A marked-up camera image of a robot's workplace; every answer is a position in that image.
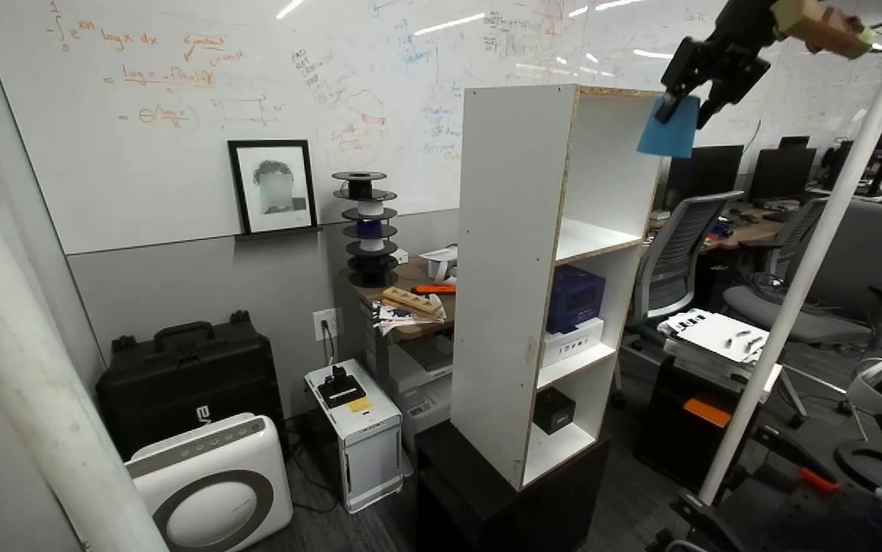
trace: wall outlet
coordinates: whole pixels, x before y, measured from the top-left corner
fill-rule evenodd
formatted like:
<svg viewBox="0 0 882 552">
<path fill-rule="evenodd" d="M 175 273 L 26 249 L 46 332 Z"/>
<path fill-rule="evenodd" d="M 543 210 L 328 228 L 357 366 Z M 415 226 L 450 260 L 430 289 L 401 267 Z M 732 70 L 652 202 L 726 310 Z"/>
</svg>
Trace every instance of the wall outlet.
<svg viewBox="0 0 882 552">
<path fill-rule="evenodd" d="M 342 318 L 342 310 L 340 308 L 326 308 L 325 310 L 319 310 L 314 312 L 315 319 L 315 341 L 321 341 L 325 339 L 325 336 L 328 334 L 323 334 L 321 331 L 321 321 L 328 321 L 328 330 L 332 332 L 332 337 L 339 336 L 339 319 Z"/>
</svg>

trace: white bookshelf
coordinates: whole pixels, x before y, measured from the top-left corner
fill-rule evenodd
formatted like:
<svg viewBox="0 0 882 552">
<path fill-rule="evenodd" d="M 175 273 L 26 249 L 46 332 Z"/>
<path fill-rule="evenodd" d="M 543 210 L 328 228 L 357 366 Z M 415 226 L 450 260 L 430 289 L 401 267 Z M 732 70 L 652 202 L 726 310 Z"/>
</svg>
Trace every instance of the white bookshelf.
<svg viewBox="0 0 882 552">
<path fill-rule="evenodd" d="M 655 97 L 576 84 L 466 91 L 451 419 L 516 489 L 601 432 L 661 161 L 634 151 Z M 544 366 L 560 265 L 606 279 L 602 338 Z M 532 422 L 548 387 L 576 403 L 552 435 Z"/>
</svg>

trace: framed portrait drawing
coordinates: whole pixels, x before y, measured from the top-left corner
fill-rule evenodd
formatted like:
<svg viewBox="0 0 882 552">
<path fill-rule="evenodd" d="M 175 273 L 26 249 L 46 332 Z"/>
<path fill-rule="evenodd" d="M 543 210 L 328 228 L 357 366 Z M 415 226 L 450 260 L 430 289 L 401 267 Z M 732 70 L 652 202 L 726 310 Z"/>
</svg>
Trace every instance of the framed portrait drawing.
<svg viewBox="0 0 882 552">
<path fill-rule="evenodd" d="M 244 235 L 317 229 L 307 140 L 231 140 Z"/>
</svg>

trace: small black box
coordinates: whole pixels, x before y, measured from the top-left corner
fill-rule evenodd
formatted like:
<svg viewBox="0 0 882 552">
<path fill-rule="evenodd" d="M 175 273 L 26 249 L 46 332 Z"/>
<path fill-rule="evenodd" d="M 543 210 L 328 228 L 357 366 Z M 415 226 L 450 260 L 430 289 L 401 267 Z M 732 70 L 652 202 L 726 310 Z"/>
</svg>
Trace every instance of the small black box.
<svg viewBox="0 0 882 552">
<path fill-rule="evenodd" d="M 533 422 L 549 435 L 573 422 L 573 411 L 576 406 L 576 402 L 556 388 L 545 388 L 536 393 L 536 413 L 533 415 Z"/>
<path fill-rule="evenodd" d="M 229 416 L 269 416 L 290 453 L 270 340 L 249 313 L 230 322 L 191 322 L 154 339 L 112 343 L 110 367 L 97 382 L 97 405 L 123 460 L 140 448 Z"/>
</svg>

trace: whiteboard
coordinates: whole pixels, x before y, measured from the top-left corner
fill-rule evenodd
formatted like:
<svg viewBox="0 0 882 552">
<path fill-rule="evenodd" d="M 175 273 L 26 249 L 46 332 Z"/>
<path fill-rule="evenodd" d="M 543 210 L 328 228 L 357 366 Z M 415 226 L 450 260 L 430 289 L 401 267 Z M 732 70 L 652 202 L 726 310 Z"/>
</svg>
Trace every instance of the whiteboard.
<svg viewBox="0 0 882 552">
<path fill-rule="evenodd" d="M 401 214 L 454 209 L 465 87 L 660 90 L 667 60 L 634 49 L 705 38 L 725 3 L 304 0 L 278 20 L 287 1 L 0 0 L 0 77 L 67 254 L 240 233 L 227 140 L 308 140 L 320 223 L 350 206 L 346 170 L 387 173 Z M 765 49 L 775 67 L 697 144 L 850 132 L 882 59 L 829 56 L 825 95 L 804 51 Z"/>
</svg>

